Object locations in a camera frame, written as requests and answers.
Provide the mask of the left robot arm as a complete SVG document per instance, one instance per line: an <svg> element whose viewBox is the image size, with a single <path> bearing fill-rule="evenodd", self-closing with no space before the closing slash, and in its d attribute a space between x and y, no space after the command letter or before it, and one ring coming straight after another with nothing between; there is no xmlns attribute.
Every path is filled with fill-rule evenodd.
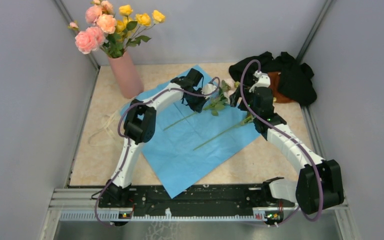
<svg viewBox="0 0 384 240"><path fill-rule="evenodd" d="M155 134L158 114L178 101L184 101L194 112L201 112L210 96L220 86L211 80L199 87L203 80L203 74L191 68L186 76L172 79L165 88L151 97L131 101L117 127L119 135L124 139L122 152L99 200L109 200L110 204L118 207L129 203L134 168L142 148Z"/></svg>

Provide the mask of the pale pink rose stem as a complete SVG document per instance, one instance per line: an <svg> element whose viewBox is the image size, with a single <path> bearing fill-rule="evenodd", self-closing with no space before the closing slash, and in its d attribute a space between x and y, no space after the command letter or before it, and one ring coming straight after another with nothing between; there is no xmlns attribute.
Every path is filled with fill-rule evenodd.
<svg viewBox="0 0 384 240"><path fill-rule="evenodd" d="M209 98L209 104L202 108L203 111L211 111L213 116L218 116L218 113L230 105L230 96L236 91L238 85L232 78L224 80L215 80L215 84L220 84L218 93Z"/></svg>

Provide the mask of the pink double rose stem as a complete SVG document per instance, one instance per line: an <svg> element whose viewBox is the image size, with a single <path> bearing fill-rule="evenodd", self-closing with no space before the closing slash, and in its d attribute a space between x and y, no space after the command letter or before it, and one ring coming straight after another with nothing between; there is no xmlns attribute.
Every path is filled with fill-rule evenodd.
<svg viewBox="0 0 384 240"><path fill-rule="evenodd" d="M126 24L115 18L113 5L107 0L92 0L85 12L85 20L90 27L86 32L95 37L97 46L110 58L123 55L122 41Z"/></svg>

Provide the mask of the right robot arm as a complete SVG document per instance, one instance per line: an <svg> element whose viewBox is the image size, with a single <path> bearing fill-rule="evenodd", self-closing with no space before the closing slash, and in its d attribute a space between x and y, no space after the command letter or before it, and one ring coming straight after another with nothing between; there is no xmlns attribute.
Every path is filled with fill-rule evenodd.
<svg viewBox="0 0 384 240"><path fill-rule="evenodd" d="M264 181L263 203L275 206L288 201L298 205L306 215L341 205L345 196L339 163L325 160L307 147L275 112L273 100L273 91L268 87L237 88L228 97L229 104L246 111L256 131L277 147L298 173L297 181L283 177Z"/></svg>

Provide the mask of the yellow rose stem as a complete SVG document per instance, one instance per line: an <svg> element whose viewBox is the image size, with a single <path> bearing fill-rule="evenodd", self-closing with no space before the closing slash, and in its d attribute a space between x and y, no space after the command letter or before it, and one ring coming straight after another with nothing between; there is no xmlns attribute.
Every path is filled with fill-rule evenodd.
<svg viewBox="0 0 384 240"><path fill-rule="evenodd" d="M150 30L155 25L166 21L166 16L159 10L153 10L151 14L136 13L133 16L133 8L127 4L118 8L121 19L116 21L115 36L116 43L123 51L128 47L139 46L142 42L147 43L151 38L143 35L144 31Z"/></svg>

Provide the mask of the peach rose stem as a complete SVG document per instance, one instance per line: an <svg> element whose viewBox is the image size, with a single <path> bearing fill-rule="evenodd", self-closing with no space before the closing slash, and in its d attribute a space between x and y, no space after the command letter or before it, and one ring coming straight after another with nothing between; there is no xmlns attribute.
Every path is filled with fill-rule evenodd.
<svg viewBox="0 0 384 240"><path fill-rule="evenodd" d="M215 140L216 138L222 136L223 134L225 134L225 133L227 133L233 129L246 126L246 125L250 124L253 120L254 120L254 117L251 115L251 113L247 113L246 117L244 119L242 119L240 122L228 127L227 129L223 130L222 132L218 133L217 135L211 137L210 139L208 139L205 142L201 143L200 145L196 146L193 150L195 151L195 150L203 147L204 145L210 143L211 141Z"/></svg>

